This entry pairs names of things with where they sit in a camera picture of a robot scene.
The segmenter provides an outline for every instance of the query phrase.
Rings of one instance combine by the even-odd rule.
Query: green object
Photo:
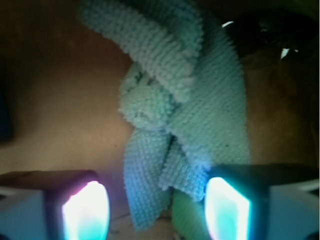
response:
[[[172,224],[186,240],[210,240],[203,201],[195,202],[187,194],[174,191]]]

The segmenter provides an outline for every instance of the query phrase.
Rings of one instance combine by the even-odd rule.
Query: wooden surface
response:
[[[257,6],[257,1],[222,2],[202,1],[225,19]],[[319,2],[307,1],[301,11],[317,18],[319,8],[316,14],[310,4]],[[111,224],[110,239],[132,236],[123,154],[133,127],[118,112],[118,88],[130,58],[79,23],[76,0],[0,0],[0,6],[0,86],[14,129],[13,140],[0,143],[0,174],[93,169],[109,190],[111,217],[118,219]],[[252,159],[259,164],[318,165],[319,129],[311,130],[313,118],[305,113],[310,106],[314,109],[314,101],[305,101],[304,84],[301,77],[297,80],[308,75],[312,82],[315,75],[305,59],[280,62],[280,51],[267,49],[242,59]],[[124,228],[119,226],[121,216]],[[157,224],[160,228],[135,239],[156,239],[157,231],[164,234],[162,239],[174,239],[169,223]]]

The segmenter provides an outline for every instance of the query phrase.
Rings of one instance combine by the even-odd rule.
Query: glowing light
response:
[[[226,23],[222,24],[222,27],[225,28],[226,26],[233,24],[234,21],[227,21]]]
[[[204,210],[213,239],[248,239],[251,202],[223,178],[214,177],[208,182]]]
[[[283,48],[280,59],[283,59],[285,56],[287,56],[289,50],[290,50],[289,48]]]
[[[89,182],[62,206],[65,240],[105,240],[110,206],[106,188]]]

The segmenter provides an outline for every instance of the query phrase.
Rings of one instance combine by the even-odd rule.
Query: led light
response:
[[[204,209],[211,238],[248,239],[251,202],[223,178],[213,177],[208,182]]]
[[[105,187],[89,182],[62,206],[65,240],[105,240],[110,206]]]

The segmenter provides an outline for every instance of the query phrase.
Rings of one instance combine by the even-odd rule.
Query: knitted scarf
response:
[[[119,110],[135,126],[124,183],[137,231],[174,192],[201,201],[214,165],[250,162],[243,72],[214,16],[193,0],[84,0],[80,19],[134,61]]]

